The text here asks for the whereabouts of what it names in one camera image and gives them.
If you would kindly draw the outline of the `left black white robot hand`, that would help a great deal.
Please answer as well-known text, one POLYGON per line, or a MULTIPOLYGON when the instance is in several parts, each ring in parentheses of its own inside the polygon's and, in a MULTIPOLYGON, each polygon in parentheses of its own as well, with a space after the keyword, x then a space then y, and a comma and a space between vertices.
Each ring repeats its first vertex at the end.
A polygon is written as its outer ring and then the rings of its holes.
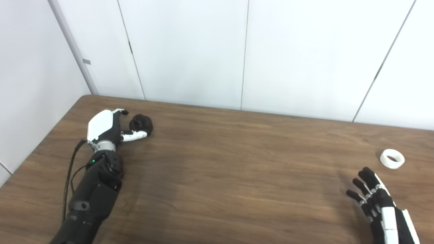
POLYGON ((150 117, 143 114, 133 116, 129 122, 129 130, 122 130, 121 116, 128 114, 129 111, 120 108, 99 112, 88 123, 87 141, 92 144, 109 141, 118 146, 122 142, 140 140, 152 134, 153 122, 150 117))

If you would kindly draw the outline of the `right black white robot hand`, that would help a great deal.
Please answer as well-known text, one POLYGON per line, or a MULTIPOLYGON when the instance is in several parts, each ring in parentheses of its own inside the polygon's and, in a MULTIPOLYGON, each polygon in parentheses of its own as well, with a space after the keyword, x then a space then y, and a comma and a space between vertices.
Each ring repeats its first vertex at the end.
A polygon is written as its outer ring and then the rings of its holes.
POLYGON ((408 210, 399 209, 381 179, 368 167, 352 183, 360 190, 347 190, 369 221, 374 244, 419 244, 408 210))

